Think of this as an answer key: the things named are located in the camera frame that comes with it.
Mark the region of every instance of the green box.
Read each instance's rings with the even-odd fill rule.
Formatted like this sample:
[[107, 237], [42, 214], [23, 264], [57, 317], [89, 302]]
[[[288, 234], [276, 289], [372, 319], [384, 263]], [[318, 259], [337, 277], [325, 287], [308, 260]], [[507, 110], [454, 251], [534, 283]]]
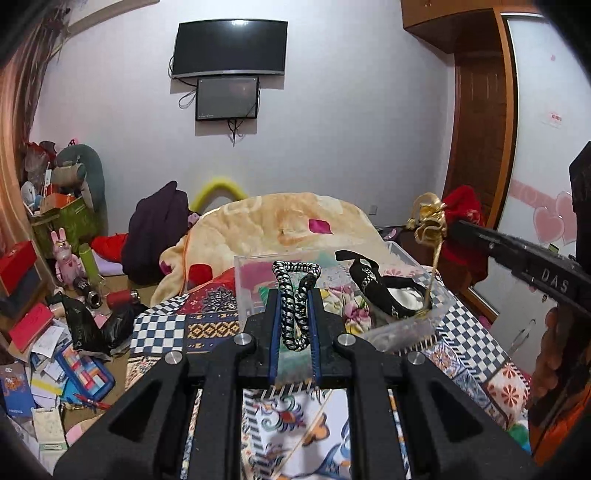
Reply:
[[101, 231], [99, 215], [86, 206], [82, 197], [63, 208], [54, 208], [42, 215], [30, 217], [29, 221], [45, 258], [53, 258], [52, 230], [57, 232], [63, 228], [66, 231], [66, 238], [75, 254], [81, 244], [90, 243]]

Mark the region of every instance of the clear plastic container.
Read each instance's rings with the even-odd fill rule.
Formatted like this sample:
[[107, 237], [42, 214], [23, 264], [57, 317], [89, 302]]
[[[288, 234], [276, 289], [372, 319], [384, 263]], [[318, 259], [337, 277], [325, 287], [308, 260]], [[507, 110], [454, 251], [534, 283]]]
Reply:
[[[351, 261], [339, 262], [335, 259], [335, 251], [340, 249], [348, 249], [375, 260], [381, 267], [385, 267], [385, 271], [381, 268], [382, 274], [400, 275], [398, 270], [410, 272], [410, 277], [416, 282], [424, 286], [429, 284], [431, 272], [419, 265], [394, 242], [329, 247], [289, 254], [235, 257], [236, 297], [241, 329], [244, 328], [249, 316], [265, 310], [268, 290], [277, 287], [277, 281], [271, 271], [276, 260], [318, 263], [322, 268], [322, 275], [316, 284], [318, 288], [348, 287], [360, 293], [348, 272]], [[293, 277], [292, 283], [297, 286], [297, 278]], [[364, 332], [360, 337], [385, 352], [396, 352], [420, 342], [436, 331], [437, 325], [455, 301], [452, 293], [437, 280], [433, 283], [431, 298], [433, 308], [429, 312], [404, 320], [395, 320]]]

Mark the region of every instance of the peach curtain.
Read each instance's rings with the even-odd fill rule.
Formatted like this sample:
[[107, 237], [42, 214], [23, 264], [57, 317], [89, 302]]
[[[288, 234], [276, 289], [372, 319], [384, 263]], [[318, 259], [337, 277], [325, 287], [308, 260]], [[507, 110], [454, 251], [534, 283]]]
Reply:
[[[51, 49], [63, 28], [63, 10], [52, 9], [27, 35], [0, 70], [0, 254], [17, 242], [33, 240], [20, 184], [24, 144], [28, 141]], [[48, 285], [53, 276], [37, 246], [35, 267]]]

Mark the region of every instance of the black and white braided rope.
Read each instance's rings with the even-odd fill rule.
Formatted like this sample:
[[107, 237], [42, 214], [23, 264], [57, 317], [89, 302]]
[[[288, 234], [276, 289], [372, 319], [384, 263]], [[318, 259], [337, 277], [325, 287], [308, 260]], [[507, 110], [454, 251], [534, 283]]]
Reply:
[[[273, 274], [279, 284], [281, 297], [281, 336], [283, 343], [289, 350], [302, 351], [310, 344], [310, 333], [307, 316], [308, 291], [314, 288], [316, 280], [322, 273], [320, 266], [307, 262], [273, 262]], [[300, 280], [297, 291], [291, 284], [289, 272], [306, 272]], [[300, 336], [296, 336], [296, 324], [300, 329]]]

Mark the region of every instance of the fleece blanket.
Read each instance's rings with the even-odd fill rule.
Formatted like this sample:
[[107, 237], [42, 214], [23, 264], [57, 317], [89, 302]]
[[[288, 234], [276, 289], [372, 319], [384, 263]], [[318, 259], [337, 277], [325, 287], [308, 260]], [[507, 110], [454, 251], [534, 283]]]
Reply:
[[151, 306], [183, 293], [189, 268], [207, 264], [216, 277], [234, 266], [234, 256], [303, 249], [349, 247], [380, 261], [388, 249], [355, 205], [314, 193], [274, 193], [228, 203], [202, 216], [177, 245], [160, 255], [169, 271]]

